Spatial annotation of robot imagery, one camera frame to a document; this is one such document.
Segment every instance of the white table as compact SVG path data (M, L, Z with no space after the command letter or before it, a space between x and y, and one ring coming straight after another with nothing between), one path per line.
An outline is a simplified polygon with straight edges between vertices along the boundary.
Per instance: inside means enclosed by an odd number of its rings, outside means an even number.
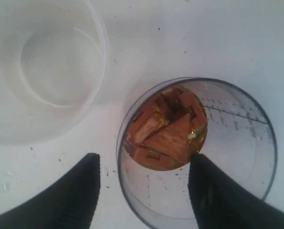
M263 106L278 143L267 202L284 211L284 0L93 2L110 38L110 72L89 115L73 130L42 144L0 146L0 213L46 189L86 153L96 152L102 185L92 228L147 228L128 207L113 172L117 133L128 108L146 89L183 76L226 80Z

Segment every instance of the plastic container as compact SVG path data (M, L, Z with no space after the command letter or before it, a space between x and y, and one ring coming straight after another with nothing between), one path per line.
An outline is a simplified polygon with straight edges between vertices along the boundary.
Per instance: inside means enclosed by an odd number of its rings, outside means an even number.
M161 83L130 108L119 132L117 163L123 194L134 213L154 229L198 228L188 194L189 164L155 171L135 162L124 148L128 124L151 95L181 85L200 100L208 132L199 153L260 199L272 185L277 146L272 125L260 105L240 88L214 79L181 78Z
M88 0L0 0L0 145L46 140L77 124L108 53Z

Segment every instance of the clear plastic cup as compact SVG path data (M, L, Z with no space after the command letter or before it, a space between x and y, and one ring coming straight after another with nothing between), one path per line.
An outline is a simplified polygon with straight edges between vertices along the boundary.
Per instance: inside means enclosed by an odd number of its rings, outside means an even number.
M128 127L141 105L172 86L191 90L205 110L207 135L200 154L260 199L272 185L277 146L272 125L261 106L246 92L224 81L180 78L143 94L128 111L117 141L117 163L123 194L134 213L154 229L198 228L188 193L189 164L156 171L137 163L124 147Z
M0 144L46 140L78 123L108 52L88 0L0 0Z

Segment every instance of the black object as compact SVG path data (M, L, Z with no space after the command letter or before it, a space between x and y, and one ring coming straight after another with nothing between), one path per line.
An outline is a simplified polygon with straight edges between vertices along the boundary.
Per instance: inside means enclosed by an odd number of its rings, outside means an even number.
M200 229L284 229L284 213L250 194L201 154L191 158L189 196Z
M42 193L0 215L0 229L89 229L99 189L99 155L87 154Z

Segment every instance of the transparent container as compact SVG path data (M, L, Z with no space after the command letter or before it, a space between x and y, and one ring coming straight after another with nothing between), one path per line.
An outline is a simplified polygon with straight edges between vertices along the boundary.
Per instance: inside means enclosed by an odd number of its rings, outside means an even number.
M187 188L189 164L155 171L138 164L124 148L128 126L141 105L153 94L175 85L191 90L205 109L208 132L199 153L259 199L266 198L276 170L277 146L272 125L250 95L214 79L179 78L163 82L132 105L117 141L123 194L134 213L154 229L198 228Z
M78 123L108 53L88 0L0 0L0 145L46 140Z

